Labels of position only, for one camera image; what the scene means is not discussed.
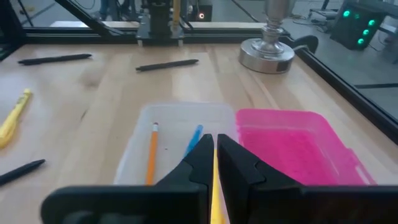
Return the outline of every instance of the wooden table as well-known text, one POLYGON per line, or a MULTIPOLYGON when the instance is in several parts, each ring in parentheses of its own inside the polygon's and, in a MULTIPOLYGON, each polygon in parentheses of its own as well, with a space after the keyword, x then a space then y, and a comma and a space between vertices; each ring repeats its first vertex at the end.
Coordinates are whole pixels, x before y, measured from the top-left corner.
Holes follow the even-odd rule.
POLYGON ((112 184, 140 109, 164 101, 322 114, 380 184, 398 183, 398 147, 299 58, 283 75, 239 64, 239 45, 25 45, 0 63, 0 121, 24 88, 33 97, 17 135, 0 151, 0 173, 36 159, 39 170, 0 188, 1 223, 39 223, 56 188, 112 184), (25 67, 18 60, 91 53, 92 59, 25 67), (200 64, 136 73, 140 65, 197 58, 200 64))

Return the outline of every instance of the green light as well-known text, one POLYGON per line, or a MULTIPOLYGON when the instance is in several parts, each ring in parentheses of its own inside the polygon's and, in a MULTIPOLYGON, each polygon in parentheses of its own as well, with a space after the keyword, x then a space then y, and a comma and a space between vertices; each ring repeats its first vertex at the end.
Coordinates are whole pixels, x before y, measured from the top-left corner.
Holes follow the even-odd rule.
POLYGON ((371 21, 369 21, 368 25, 373 26, 375 23, 376 23, 376 21, 374 19, 372 19, 371 21))
POLYGON ((351 14, 351 12, 350 12, 349 10, 347 10, 347 11, 345 11, 345 12, 343 13, 343 16, 344 16, 344 17, 348 17, 350 14, 351 14))

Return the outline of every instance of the black metal frame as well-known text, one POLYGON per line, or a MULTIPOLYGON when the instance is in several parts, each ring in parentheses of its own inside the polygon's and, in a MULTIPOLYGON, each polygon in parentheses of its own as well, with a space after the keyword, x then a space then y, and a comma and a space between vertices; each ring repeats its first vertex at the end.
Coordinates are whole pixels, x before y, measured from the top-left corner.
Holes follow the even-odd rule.
MULTIPOLYGON (((5 34, 7 47, 0 60, 24 44, 136 44, 136 28, 108 29, 117 30, 124 35, 100 36, 90 28, 22 28, 9 0, 0 0, 0 28, 5 34)), ((185 44, 232 44, 248 38, 261 37, 259 29, 195 29, 187 30, 185 44)), ((314 56, 318 42, 316 37, 293 40, 289 34, 280 38, 282 42, 296 47, 307 44, 308 49, 300 49, 300 57, 311 69, 319 74, 339 94, 348 100, 359 112, 377 126, 386 136, 398 144, 398 120, 385 112, 377 104, 362 95, 357 88, 347 83, 335 72, 314 56)))

